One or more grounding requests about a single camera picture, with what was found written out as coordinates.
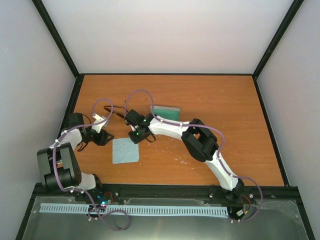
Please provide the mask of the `grey glasses case green lining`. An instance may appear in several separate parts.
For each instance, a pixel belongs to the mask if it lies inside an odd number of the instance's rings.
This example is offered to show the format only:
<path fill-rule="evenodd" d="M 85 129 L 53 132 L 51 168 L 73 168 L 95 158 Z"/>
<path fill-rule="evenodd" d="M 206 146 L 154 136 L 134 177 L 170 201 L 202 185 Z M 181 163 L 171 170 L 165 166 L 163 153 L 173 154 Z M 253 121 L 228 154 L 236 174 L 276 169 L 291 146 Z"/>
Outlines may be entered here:
<path fill-rule="evenodd" d="M 180 120 L 180 109 L 178 107 L 151 105 L 150 112 L 153 113 L 153 116 L 157 119 L 164 118 L 172 121 Z"/>

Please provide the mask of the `light blue cleaning cloth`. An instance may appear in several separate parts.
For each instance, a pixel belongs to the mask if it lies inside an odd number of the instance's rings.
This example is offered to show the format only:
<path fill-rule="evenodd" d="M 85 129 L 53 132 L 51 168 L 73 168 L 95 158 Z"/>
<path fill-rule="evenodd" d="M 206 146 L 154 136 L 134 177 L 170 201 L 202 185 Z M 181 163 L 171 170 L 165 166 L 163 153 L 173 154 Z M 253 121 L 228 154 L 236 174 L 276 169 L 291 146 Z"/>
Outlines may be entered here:
<path fill-rule="evenodd" d="M 112 163 L 127 164 L 140 160 L 139 145 L 134 144 L 129 137 L 112 140 Z"/>

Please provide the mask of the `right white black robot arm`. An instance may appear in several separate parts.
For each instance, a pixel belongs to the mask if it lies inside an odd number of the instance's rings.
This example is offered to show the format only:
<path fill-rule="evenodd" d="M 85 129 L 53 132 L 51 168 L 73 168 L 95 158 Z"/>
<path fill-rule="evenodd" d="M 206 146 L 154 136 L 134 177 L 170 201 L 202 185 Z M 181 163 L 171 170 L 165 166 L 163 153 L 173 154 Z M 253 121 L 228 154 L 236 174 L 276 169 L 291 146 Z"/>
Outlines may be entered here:
<path fill-rule="evenodd" d="M 228 166 L 219 152 L 217 137 L 202 121 L 197 118 L 191 122 L 175 121 L 151 113 L 143 116 L 133 109 L 124 116 L 124 121 L 131 127 L 128 135 L 134 144 L 157 135 L 181 140 L 189 154 L 213 172 L 226 200 L 232 203 L 239 199 L 244 183 Z"/>

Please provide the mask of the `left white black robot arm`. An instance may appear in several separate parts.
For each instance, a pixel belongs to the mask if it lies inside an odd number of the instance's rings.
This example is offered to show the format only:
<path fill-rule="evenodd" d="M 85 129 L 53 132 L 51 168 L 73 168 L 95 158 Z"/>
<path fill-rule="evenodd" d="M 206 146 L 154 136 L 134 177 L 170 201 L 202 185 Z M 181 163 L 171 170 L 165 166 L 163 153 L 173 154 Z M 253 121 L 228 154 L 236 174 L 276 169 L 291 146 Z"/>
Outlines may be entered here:
<path fill-rule="evenodd" d="M 75 155 L 77 146 L 87 146 L 91 142 L 105 146 L 114 138 L 104 129 L 109 123 L 104 116 L 95 113 L 93 118 L 93 123 L 85 124 L 83 114 L 70 114 L 60 137 L 49 147 L 37 152 L 41 183 L 45 190 L 86 190 L 86 195 L 92 201 L 103 198 L 104 188 L 99 177 L 94 173 L 83 173 Z"/>

